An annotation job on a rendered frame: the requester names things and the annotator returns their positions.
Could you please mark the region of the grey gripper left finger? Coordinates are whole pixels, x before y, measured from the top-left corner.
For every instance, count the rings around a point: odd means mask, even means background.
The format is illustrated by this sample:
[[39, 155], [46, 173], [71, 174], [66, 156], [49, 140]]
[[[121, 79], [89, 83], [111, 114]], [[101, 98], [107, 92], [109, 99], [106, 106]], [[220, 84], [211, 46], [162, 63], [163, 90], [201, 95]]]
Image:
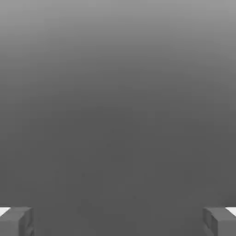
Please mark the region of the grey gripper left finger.
[[0, 236], [35, 236], [34, 209], [0, 207]]

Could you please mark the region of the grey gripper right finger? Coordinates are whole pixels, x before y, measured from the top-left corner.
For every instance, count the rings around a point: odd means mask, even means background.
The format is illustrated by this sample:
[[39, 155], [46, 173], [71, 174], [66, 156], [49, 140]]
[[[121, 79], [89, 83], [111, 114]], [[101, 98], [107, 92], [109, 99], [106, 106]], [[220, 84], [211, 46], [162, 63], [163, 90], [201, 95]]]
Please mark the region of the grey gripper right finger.
[[236, 207], [205, 207], [202, 217], [205, 236], [236, 236]]

